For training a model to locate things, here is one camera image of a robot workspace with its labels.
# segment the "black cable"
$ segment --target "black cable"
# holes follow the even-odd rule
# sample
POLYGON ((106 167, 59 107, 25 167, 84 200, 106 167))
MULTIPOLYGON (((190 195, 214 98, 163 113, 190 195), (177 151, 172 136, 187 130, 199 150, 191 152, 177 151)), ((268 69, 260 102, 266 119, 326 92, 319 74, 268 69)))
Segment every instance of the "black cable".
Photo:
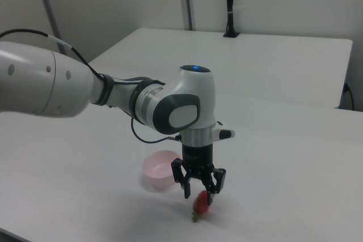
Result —
POLYGON ((161 141, 165 141, 165 140, 170 139, 169 137, 165 137, 165 138, 162 138, 162 139, 159 139, 159 140, 156 140, 156 141, 146 141, 146 140, 144 140, 144 139, 140 138, 140 137, 136 134, 136 131, 135 131, 135 128, 134 128, 134 118, 133 118, 133 117, 131 118, 131 130, 132 130, 133 134, 135 135, 135 137, 136 137, 137 139, 139 139, 141 142, 146 143, 146 144, 156 144, 156 143, 159 143, 159 142, 161 142, 161 141))
POLYGON ((115 82, 115 85, 138 85, 139 82, 115 82))
POLYGON ((43 32, 43 31, 35 31, 34 29, 27 29, 27 28, 16 28, 16 29, 11 29, 9 31, 4 31, 0 34, 0 39, 2 37, 4 37, 5 35, 11 34, 11 33, 15 33, 15 32, 29 32, 29 33, 35 33, 35 34, 40 34, 43 35, 45 37, 48 37, 48 34, 43 32))
MULTIPOLYGON (((0 34, 0 39, 2 37, 4 37, 5 35, 11 34, 11 33, 17 33, 17 32, 28 32, 28 33, 34 33, 34 34, 39 34, 45 37, 48 37, 49 34, 43 32, 43 31, 36 31, 34 29, 28 29, 28 28, 16 28, 16 29, 11 29, 9 31, 4 31, 0 34)), ((86 66, 88 66, 88 68, 92 71, 92 73, 99 78, 100 80, 104 81, 104 78, 98 74, 89 64, 88 62, 86 62, 86 60, 81 56, 81 54, 74 48, 71 47, 70 50, 72 50, 77 56, 78 58, 83 62, 83 64, 85 64, 86 66)))
POLYGON ((99 78, 100 80, 102 80, 102 81, 105 81, 104 80, 104 78, 100 75, 100 74, 98 74, 97 72, 96 72, 96 70, 94 70, 93 68, 92 68, 92 66, 90 66, 89 64, 88 64, 88 62, 86 62, 86 60, 81 56, 81 54, 72 46, 72 48, 70 49, 70 50, 72 50, 77 56, 78 56, 78 58, 79 59, 81 59, 81 61, 86 65, 86 66, 88 66, 88 68, 92 71, 92 73, 97 77, 97 78, 99 78))
POLYGON ((352 90, 347 86, 347 91, 349 91, 349 94, 351 95, 351 101, 352 101, 352 111, 354 110, 354 100, 353 100, 353 94, 352 90))

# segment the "white wall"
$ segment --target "white wall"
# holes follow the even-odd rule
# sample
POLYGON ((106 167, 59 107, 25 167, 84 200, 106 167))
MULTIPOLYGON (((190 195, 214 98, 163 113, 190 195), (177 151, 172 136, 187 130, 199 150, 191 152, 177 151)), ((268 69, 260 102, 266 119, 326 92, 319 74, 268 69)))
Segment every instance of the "white wall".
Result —
MULTIPOLYGON (((33 28, 53 34, 42 0, 0 0, 0 32, 13 28, 33 28)), ((55 43, 29 33, 10 34, 3 40, 58 51, 55 43)))
MULTIPOLYGON (((226 0, 192 0, 192 4, 197 31, 225 31, 226 0)), ((347 82, 356 109, 363 111, 363 0, 234 0, 234 7, 235 29, 244 33, 353 40, 347 82)), ((343 107, 351 108, 348 94, 343 107)))
POLYGON ((181 0, 49 1, 62 38, 88 61, 137 28, 185 28, 181 0))

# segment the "table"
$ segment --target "table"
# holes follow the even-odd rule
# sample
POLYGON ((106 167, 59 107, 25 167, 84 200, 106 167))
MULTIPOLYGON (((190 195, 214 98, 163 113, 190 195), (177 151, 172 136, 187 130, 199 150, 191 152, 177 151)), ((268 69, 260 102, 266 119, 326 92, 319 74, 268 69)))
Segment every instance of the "table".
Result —
POLYGON ((314 37, 138 29, 92 61, 169 81, 184 64, 208 67, 217 92, 336 108, 352 41, 314 37))
MULTIPOLYGON (((100 72, 139 73, 98 60, 92 64, 100 72)), ((150 153, 181 153, 181 145, 141 143, 121 110, 90 105, 70 119, 0 114, 0 228, 39 242, 363 237, 360 112, 221 93, 216 99, 217 119, 236 137, 214 144, 214 164, 227 175, 202 222, 191 221, 200 182, 192 180, 184 199, 178 185, 156 190, 142 175, 150 153)), ((160 137, 140 124, 136 130, 160 137)))

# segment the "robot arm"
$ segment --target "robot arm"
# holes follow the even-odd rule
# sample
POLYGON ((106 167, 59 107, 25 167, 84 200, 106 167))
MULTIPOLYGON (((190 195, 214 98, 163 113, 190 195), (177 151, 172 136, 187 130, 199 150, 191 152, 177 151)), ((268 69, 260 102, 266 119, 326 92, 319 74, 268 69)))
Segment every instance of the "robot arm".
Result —
POLYGON ((226 173, 213 165, 212 144, 234 136, 214 118, 215 89, 210 70, 182 66, 168 84, 149 78, 115 82, 108 75, 102 77, 62 54, 1 42, 0 112, 73 117, 93 103, 118 107, 162 134, 179 133, 183 160, 172 163, 174 179, 184 189, 185 198, 190 195, 190 179, 201 180, 210 204, 210 195, 220 192, 226 173))

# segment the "cable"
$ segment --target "cable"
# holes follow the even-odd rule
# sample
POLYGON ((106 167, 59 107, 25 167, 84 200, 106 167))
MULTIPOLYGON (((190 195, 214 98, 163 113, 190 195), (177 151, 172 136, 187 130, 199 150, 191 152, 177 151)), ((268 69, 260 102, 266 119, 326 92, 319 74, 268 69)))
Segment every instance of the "cable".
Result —
POLYGON ((139 82, 115 82, 115 85, 138 85, 139 82))
POLYGON ((34 30, 34 29, 27 29, 27 28, 16 28, 16 29, 11 29, 11 30, 9 30, 9 31, 4 31, 4 32, 2 32, 1 34, 0 34, 0 39, 2 38, 2 37, 4 37, 5 35, 8 35, 8 34, 11 34, 11 33, 17 33, 17 32, 28 32, 28 33, 34 33, 34 34, 39 34, 39 35, 42 35, 42 36, 45 36, 45 37, 47 37, 47 38, 50 38, 51 40, 53 40, 53 41, 55 41, 55 42, 57 42, 57 43, 59 43, 59 44, 61 44, 61 45, 63 45, 63 46, 65 46, 65 47, 67 47, 67 48, 69 48, 70 50, 72 50, 77 56, 78 56, 78 58, 83 62, 83 64, 85 64, 86 66, 88 66, 88 68, 92 71, 92 73, 97 77, 97 78, 99 78, 100 80, 102 80, 102 81, 105 81, 104 80, 104 78, 100 75, 100 74, 98 74, 97 72, 96 72, 96 70, 94 70, 89 64, 88 64, 88 62, 86 62, 86 60, 81 56, 81 54, 73 47, 73 46, 71 46, 71 45, 69 45, 69 44, 67 44, 66 42, 64 42, 64 41, 62 41, 62 40, 60 40, 60 39, 58 39, 58 38, 56 38, 56 37, 54 37, 54 36, 52 36, 52 35, 49 35, 49 34, 47 34, 47 33, 45 33, 45 32, 43 32, 43 31, 36 31, 36 30, 34 30))
POLYGON ((347 91, 349 91, 349 94, 351 95, 351 101, 352 101, 352 111, 354 110, 354 100, 353 100, 353 94, 352 90, 347 86, 347 91))
POLYGON ((146 144, 156 144, 156 143, 159 143, 161 141, 165 141, 165 140, 168 140, 169 139, 169 137, 165 137, 165 138, 162 138, 162 139, 159 139, 159 140, 156 140, 156 141, 146 141, 146 140, 140 138, 137 135, 136 131, 135 131, 135 128, 134 128, 134 118, 133 117, 131 118, 131 130, 132 130, 133 134, 135 135, 135 137, 137 139, 139 139, 141 142, 146 143, 146 144))

